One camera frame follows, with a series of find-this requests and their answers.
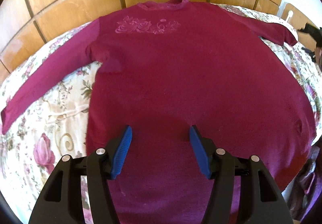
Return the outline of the magenta long-sleeve sweater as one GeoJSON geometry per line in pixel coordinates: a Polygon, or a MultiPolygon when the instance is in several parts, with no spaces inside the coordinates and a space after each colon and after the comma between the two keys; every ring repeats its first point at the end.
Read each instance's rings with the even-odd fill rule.
{"type": "Polygon", "coordinates": [[[125,126],[122,173],[109,183],[121,223],[200,223],[212,184],[189,128],[232,155],[257,155],[285,189],[316,136],[310,101],[266,42],[293,46],[283,25],[206,2],[140,3],[102,16],[52,53],[1,112],[6,133],[66,75],[98,61],[86,133],[93,153],[125,126]]]}

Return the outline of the clothes pile beside bed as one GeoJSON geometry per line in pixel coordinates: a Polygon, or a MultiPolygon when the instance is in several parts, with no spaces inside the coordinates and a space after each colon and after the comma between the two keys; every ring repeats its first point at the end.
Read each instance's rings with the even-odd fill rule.
{"type": "Polygon", "coordinates": [[[313,146],[308,160],[294,179],[287,201],[291,217],[302,221],[321,196],[321,147],[313,146]]]}

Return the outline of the floral bedspread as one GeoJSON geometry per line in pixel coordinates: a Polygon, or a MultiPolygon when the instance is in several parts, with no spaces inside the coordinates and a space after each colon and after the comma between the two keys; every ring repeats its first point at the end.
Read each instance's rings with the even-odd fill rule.
{"type": "MultiPolygon", "coordinates": [[[[280,23],[300,39],[291,24],[275,15],[240,6],[218,6],[240,16],[280,23]]],[[[13,71],[1,85],[1,110],[48,56],[89,23],[50,40],[13,71]]],[[[311,102],[317,126],[313,145],[321,137],[321,69],[302,50],[300,42],[295,46],[285,44],[281,47],[268,40],[263,41],[291,72],[311,102]]],[[[66,153],[73,158],[85,155],[88,106],[94,77],[100,65],[99,62],[93,62],[72,72],[34,102],[9,131],[1,135],[1,192],[22,223],[28,223],[40,191],[49,177],[44,165],[46,161],[43,160],[45,155],[54,155],[54,160],[49,160],[54,166],[66,153]]]]}

